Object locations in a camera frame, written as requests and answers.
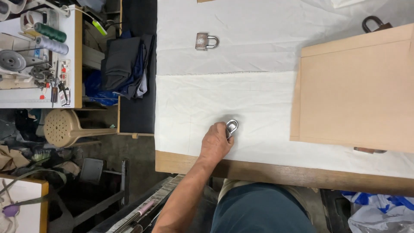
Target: rusty padlock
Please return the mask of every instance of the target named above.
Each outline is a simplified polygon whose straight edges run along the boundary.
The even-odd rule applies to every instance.
[[[365,32],[365,33],[370,33],[370,32],[372,32],[372,31],[371,31],[371,30],[367,27],[367,25],[366,25],[366,23],[368,22],[368,20],[373,20],[373,21],[375,21],[375,22],[378,24],[378,27],[379,27],[379,28],[377,28],[374,32],[381,31],[381,30],[384,30],[384,29],[389,29],[389,28],[392,28],[392,25],[391,25],[390,23],[386,23],[386,24],[384,24],[384,23],[380,20],[380,18],[378,18],[378,17],[376,17],[376,16],[371,15],[371,16],[366,17],[366,18],[362,21],[362,29],[364,30],[364,32]]]

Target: cardboard sheet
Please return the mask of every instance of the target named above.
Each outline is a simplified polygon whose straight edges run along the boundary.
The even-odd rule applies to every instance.
[[[414,23],[413,12],[412,0],[338,9],[331,0],[158,0],[157,74],[297,70],[301,48],[364,34],[361,22],[369,15],[395,27]],[[217,36],[220,45],[195,50],[199,32]]]
[[[210,125],[236,119],[226,159],[414,178],[411,153],[289,141],[295,79],[296,72],[157,76],[155,149],[198,156]]]
[[[413,33],[408,24],[303,48],[291,140],[414,152]]]

